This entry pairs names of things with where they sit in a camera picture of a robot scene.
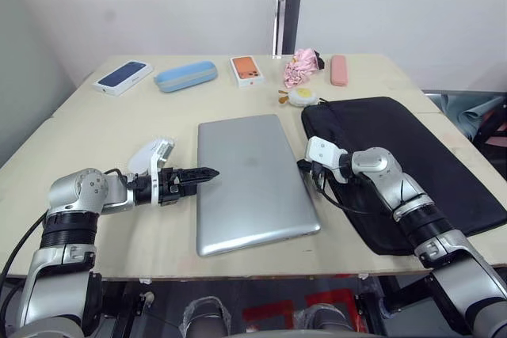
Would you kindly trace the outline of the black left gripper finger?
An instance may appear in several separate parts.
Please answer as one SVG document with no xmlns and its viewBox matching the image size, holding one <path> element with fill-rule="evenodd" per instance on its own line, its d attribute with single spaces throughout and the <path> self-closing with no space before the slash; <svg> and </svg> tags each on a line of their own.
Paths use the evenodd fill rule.
<svg viewBox="0 0 507 338">
<path fill-rule="evenodd" d="M 179 180 L 212 180 L 217 177 L 219 172 L 208 167 L 199 167 L 193 169 L 179 169 Z"/>
<path fill-rule="evenodd" d="M 181 178 L 178 186 L 178 195 L 180 197 L 194 196 L 197 193 L 197 185 L 209 182 L 211 177 L 197 177 L 193 179 Z"/>
</svg>

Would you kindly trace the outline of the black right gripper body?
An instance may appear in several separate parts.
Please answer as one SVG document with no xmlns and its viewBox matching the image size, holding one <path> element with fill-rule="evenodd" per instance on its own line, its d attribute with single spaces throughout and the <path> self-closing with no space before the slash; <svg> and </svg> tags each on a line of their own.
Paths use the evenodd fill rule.
<svg viewBox="0 0 507 338">
<path fill-rule="evenodd" d="M 298 160 L 297 166 L 300 172 L 310 175 L 316 190 L 324 195 L 326 193 L 326 169 L 324 166 L 316 161 L 309 162 L 305 159 Z"/>
</svg>

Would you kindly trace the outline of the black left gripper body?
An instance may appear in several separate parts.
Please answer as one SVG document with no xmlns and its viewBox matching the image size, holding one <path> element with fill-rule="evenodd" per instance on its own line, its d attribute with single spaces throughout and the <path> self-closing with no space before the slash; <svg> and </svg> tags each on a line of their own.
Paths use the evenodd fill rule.
<svg viewBox="0 0 507 338">
<path fill-rule="evenodd" d="M 186 196 L 181 184 L 182 169 L 165 168 L 158 173 L 158 203 L 160 206 L 176 203 Z"/>
</svg>

